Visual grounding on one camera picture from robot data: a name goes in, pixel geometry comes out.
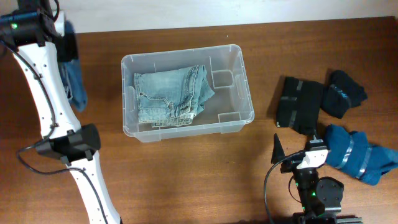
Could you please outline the dark blue jeans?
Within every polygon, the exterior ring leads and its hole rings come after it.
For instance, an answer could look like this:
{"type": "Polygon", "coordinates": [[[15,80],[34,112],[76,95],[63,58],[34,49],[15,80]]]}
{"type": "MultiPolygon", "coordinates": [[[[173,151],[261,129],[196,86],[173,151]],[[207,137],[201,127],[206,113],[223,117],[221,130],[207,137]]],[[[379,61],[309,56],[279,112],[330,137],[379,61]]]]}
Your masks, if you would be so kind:
{"type": "Polygon", "coordinates": [[[58,68],[69,103],[82,112],[87,106],[88,97],[83,84],[76,34],[70,21],[65,22],[64,40],[68,60],[59,62],[58,68]]]}

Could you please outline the light blue jeans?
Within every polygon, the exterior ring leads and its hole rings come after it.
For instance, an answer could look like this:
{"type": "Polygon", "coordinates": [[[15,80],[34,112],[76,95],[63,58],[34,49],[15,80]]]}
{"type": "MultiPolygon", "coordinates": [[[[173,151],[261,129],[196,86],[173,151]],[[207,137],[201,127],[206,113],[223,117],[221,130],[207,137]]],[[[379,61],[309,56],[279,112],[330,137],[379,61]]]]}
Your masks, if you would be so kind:
{"type": "Polygon", "coordinates": [[[136,73],[138,121],[153,128],[192,124],[215,93],[204,65],[156,73],[136,73]]]}

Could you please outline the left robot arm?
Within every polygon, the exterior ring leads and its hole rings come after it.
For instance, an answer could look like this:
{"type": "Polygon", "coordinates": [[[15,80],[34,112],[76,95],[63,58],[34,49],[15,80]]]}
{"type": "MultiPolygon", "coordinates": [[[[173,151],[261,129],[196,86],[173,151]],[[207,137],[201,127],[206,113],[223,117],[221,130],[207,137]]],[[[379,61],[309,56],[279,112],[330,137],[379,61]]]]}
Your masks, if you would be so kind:
{"type": "Polygon", "coordinates": [[[21,67],[34,99],[42,138],[16,152],[19,162],[38,173],[21,157],[35,149],[60,161],[71,173],[90,223],[122,223],[101,172],[101,141],[94,124],[81,125],[74,110],[87,105],[76,35],[72,23],[49,0],[18,1],[18,8],[1,16],[1,43],[21,67]]]}

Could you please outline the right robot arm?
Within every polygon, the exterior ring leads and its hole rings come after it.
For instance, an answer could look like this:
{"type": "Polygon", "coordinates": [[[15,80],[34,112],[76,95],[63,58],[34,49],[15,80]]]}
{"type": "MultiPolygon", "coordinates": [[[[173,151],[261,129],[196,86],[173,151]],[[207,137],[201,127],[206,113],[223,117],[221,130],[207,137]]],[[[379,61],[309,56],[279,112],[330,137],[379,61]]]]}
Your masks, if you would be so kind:
{"type": "Polygon", "coordinates": [[[326,163],[328,153],[323,140],[314,138],[303,150],[286,156],[278,135],[274,135],[271,163],[280,166],[281,173],[292,174],[303,208],[300,223],[341,212],[344,185],[332,177],[320,178],[317,171],[326,163]]]}

